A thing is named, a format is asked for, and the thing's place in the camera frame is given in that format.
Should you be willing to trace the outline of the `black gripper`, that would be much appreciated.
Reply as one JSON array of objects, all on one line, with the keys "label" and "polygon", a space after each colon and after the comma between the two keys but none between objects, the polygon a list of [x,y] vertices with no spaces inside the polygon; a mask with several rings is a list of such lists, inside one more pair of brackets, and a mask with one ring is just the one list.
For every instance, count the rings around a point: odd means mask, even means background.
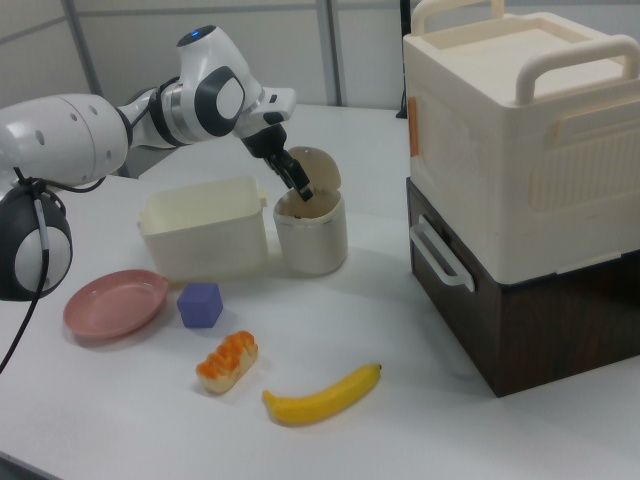
[{"label": "black gripper", "polygon": [[294,189],[303,202],[307,202],[313,197],[310,180],[300,162],[285,151],[286,139],[284,127],[275,124],[241,141],[253,157],[267,161],[285,185]]}]

